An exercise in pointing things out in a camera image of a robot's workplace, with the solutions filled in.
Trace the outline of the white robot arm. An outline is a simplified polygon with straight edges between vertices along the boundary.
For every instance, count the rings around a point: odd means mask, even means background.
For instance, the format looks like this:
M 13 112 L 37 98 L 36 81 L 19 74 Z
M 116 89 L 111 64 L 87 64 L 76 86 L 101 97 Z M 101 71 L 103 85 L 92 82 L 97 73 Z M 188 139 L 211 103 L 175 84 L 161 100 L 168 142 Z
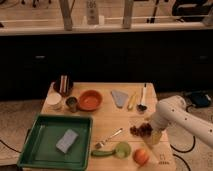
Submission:
M 176 95 L 159 100 L 148 124 L 154 131 L 164 131 L 169 122 L 175 122 L 213 148 L 213 123 L 188 113 L 183 97 Z

